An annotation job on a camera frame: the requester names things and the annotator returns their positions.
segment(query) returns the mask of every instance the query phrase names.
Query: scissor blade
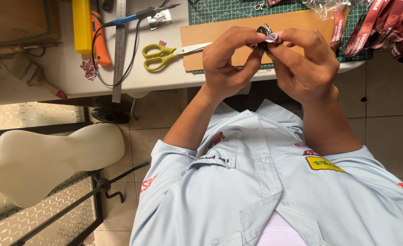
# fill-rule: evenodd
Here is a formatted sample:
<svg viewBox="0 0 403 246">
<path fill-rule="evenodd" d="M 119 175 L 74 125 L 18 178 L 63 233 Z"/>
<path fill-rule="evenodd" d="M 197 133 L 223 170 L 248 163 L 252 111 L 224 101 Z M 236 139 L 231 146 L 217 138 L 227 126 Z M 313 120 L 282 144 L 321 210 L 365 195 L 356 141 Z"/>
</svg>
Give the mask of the scissor blade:
<svg viewBox="0 0 403 246">
<path fill-rule="evenodd" d="M 202 50 L 205 46 L 208 46 L 210 44 L 212 44 L 212 42 L 182 47 L 182 48 L 174 51 L 173 54 L 180 55 L 180 54 L 186 54 L 186 53 L 197 51 L 197 50 Z"/>
</svg>

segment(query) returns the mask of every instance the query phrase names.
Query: person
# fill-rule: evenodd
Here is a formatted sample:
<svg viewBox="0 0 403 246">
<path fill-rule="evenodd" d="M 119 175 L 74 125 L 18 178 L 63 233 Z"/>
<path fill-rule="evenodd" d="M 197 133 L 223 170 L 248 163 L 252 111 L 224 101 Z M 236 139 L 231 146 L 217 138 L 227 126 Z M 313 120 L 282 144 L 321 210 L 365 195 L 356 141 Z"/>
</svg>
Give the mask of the person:
<svg viewBox="0 0 403 246">
<path fill-rule="evenodd" d="M 261 65 L 255 49 L 232 66 L 235 49 L 264 40 L 226 31 L 204 48 L 206 82 L 152 151 L 131 246 L 403 246 L 403 183 L 349 129 L 335 54 L 318 31 L 279 36 L 286 45 L 267 54 L 303 120 L 269 100 L 255 112 L 222 102 Z"/>
</svg>

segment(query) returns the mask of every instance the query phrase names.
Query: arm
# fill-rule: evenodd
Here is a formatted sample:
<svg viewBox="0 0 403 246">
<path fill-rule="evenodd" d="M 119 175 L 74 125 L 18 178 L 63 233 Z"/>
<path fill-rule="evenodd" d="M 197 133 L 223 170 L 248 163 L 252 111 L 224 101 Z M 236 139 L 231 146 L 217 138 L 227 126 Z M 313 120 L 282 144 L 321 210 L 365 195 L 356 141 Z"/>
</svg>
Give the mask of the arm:
<svg viewBox="0 0 403 246">
<path fill-rule="evenodd" d="M 193 150 L 199 147 L 218 104 L 246 86 L 260 67 L 259 49 L 249 55 L 241 69 L 232 66 L 235 49 L 264 39 L 265 35 L 255 29 L 232 27 L 204 48 L 206 83 L 166 134 L 163 139 L 166 144 Z"/>
<path fill-rule="evenodd" d="M 318 31 L 289 28 L 279 33 L 286 46 L 269 44 L 279 87 L 304 109 L 306 144 L 321 155 L 356 151 L 362 145 L 350 131 L 333 85 L 340 63 Z M 302 56 L 288 49 L 303 47 Z"/>
</svg>

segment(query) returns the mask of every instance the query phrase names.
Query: black shoe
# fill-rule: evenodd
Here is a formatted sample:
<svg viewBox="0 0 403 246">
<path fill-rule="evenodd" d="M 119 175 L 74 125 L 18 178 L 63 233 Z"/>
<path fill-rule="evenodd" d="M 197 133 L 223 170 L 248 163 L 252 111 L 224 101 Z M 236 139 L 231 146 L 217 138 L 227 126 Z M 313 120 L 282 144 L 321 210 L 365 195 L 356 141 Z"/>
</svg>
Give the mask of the black shoe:
<svg viewBox="0 0 403 246">
<path fill-rule="evenodd" d="M 113 124 L 126 124 L 129 119 L 128 115 L 109 109 L 92 109 L 91 115 L 101 122 Z"/>
<path fill-rule="evenodd" d="M 112 102 L 112 95 L 97 97 L 95 99 L 95 104 L 102 109 L 109 109 L 121 113 L 128 113 L 132 109 L 132 104 L 129 102 L 126 101 L 121 101 L 121 103 Z"/>
</svg>

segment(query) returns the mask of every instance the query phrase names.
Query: white mannequin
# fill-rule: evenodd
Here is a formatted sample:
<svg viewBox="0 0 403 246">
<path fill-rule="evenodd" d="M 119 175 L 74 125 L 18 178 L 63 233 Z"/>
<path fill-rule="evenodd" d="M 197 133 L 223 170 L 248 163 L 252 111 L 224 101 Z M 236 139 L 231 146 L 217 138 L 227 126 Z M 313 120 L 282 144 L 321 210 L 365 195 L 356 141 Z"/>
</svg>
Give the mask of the white mannequin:
<svg viewBox="0 0 403 246">
<path fill-rule="evenodd" d="M 97 170 L 124 154 L 120 129 L 95 124 L 67 137 L 8 131 L 0 137 L 0 192 L 27 208 L 78 171 Z"/>
</svg>

